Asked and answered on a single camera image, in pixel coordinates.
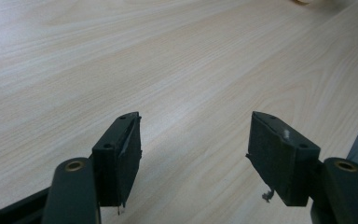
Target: wood grain surface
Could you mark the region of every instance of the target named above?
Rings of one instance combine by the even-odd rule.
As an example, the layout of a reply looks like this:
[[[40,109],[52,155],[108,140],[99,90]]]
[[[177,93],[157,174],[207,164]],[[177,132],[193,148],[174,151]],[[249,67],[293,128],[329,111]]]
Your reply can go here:
[[[0,207],[139,111],[127,208],[103,223],[310,223],[245,159],[252,111],[346,157],[358,0],[0,0]]]

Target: wooden table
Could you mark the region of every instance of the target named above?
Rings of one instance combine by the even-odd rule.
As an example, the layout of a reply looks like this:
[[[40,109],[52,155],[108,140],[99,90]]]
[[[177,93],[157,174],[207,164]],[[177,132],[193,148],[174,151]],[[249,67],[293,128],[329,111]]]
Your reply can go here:
[[[0,1],[0,207],[140,111],[140,170],[125,213],[103,209],[103,223],[310,223],[310,207],[261,199],[244,157],[254,110],[321,160],[346,157],[358,0]]]

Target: screw hole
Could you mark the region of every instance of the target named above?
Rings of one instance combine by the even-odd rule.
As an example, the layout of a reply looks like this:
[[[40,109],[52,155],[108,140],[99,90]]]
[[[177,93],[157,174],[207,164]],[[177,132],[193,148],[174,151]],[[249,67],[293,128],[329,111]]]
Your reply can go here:
[[[347,161],[336,161],[335,165],[344,171],[348,171],[348,172],[356,172],[357,168],[356,166],[352,165],[350,162]]]
[[[73,172],[73,171],[80,170],[83,166],[84,166],[83,161],[72,161],[66,164],[65,170],[67,172]]]

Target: black plastic part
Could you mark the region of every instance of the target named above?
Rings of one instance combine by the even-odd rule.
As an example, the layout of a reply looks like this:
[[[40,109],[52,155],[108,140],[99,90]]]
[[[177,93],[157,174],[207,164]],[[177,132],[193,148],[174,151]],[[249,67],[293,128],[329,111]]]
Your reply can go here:
[[[282,120],[253,112],[248,157],[264,182],[287,206],[306,206],[309,169],[320,148]]]
[[[92,163],[74,158],[61,163],[48,192],[43,224],[101,223]]]
[[[142,157],[138,112],[115,120],[92,149],[100,206],[123,206]]]
[[[1,209],[1,223],[40,223],[42,221],[46,199],[48,198],[48,190],[49,188],[40,190],[21,201]]]
[[[358,164],[339,158],[325,160],[323,182],[337,222],[358,224]]]

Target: small object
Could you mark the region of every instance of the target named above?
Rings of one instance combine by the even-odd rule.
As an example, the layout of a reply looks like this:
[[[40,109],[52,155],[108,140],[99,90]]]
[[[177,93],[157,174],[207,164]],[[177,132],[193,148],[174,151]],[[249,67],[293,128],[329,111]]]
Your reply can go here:
[[[264,200],[266,200],[267,203],[269,203],[269,200],[272,199],[272,197],[274,196],[274,193],[275,193],[275,190],[274,189],[271,189],[269,190],[267,193],[263,194],[262,195],[262,198]]]
[[[296,0],[299,3],[308,4],[311,3],[313,0]]]

